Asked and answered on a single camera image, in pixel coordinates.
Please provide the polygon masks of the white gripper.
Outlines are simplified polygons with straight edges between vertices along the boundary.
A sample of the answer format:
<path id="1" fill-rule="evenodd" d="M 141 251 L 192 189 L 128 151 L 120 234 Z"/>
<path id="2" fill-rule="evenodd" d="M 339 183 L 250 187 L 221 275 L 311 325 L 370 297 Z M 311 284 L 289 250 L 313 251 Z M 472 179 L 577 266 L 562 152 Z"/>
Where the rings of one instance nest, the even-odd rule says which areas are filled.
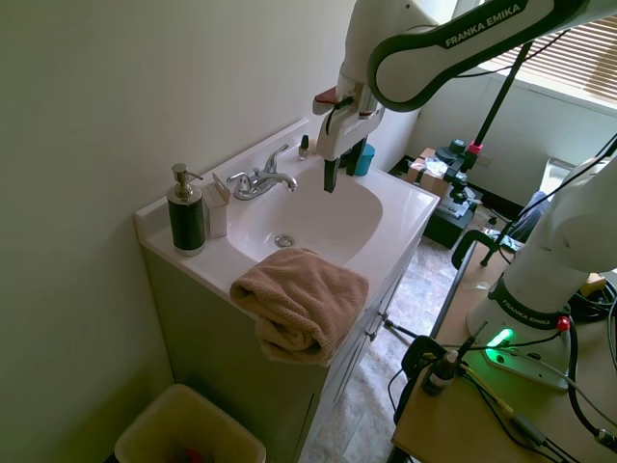
<path id="1" fill-rule="evenodd" d="M 324 115 L 317 137 L 316 153 L 324 160 L 324 190 L 336 187 L 339 157 L 349 150 L 345 173 L 364 177 L 368 165 L 364 161 L 366 137 L 381 123 L 386 108 L 362 82 L 342 74 L 337 84 L 315 97 L 315 114 Z"/>

